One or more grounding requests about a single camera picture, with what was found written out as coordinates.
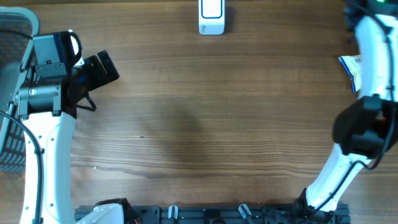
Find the cream snack pouch blue seal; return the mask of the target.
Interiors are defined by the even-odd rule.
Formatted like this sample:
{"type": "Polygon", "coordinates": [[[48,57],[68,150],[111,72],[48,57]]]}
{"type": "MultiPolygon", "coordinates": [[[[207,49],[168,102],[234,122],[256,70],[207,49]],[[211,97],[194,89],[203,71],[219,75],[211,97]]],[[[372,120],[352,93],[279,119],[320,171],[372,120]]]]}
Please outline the cream snack pouch blue seal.
{"type": "Polygon", "coordinates": [[[356,93],[361,89],[361,56],[340,56],[338,60],[351,80],[351,90],[356,93]]]}

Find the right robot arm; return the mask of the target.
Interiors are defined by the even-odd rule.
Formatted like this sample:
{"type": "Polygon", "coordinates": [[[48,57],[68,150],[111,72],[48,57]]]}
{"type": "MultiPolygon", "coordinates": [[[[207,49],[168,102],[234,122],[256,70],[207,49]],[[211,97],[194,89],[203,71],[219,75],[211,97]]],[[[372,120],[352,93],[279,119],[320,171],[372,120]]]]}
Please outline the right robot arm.
{"type": "Polygon", "coordinates": [[[322,171],[293,204],[294,223],[329,223],[361,169],[374,170],[397,142],[397,1],[347,1],[345,19],[358,43],[358,100],[333,125],[322,171]]]}

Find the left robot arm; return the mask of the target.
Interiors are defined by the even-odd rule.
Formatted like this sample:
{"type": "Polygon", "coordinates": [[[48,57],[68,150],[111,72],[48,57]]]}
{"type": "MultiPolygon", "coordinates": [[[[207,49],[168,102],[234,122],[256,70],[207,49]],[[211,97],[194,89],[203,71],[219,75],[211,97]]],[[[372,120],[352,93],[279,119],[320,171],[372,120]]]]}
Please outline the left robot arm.
{"type": "Polygon", "coordinates": [[[119,78],[106,51],[83,58],[71,30],[35,35],[35,78],[17,93],[25,137],[22,223],[75,223],[70,154],[80,100],[119,78]]]}

